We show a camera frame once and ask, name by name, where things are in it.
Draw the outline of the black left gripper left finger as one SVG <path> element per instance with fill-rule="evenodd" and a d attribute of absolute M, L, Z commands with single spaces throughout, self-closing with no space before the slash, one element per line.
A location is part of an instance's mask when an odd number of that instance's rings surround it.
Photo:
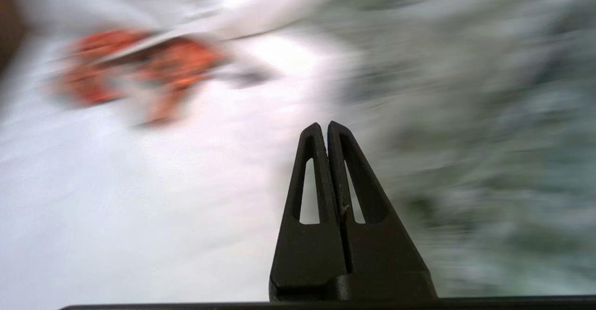
<path fill-rule="evenodd" d="M 319 222 L 300 221 L 306 165 L 313 161 Z M 319 123 L 302 130 L 270 270 L 270 301 L 330 299 L 347 272 L 325 141 Z"/>

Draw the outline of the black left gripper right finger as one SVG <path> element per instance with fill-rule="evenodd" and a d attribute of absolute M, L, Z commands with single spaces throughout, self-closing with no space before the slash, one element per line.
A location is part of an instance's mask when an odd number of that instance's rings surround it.
<path fill-rule="evenodd" d="M 352 132 L 328 126 L 328 152 L 346 272 L 341 301 L 430 301 L 431 274 Z"/>

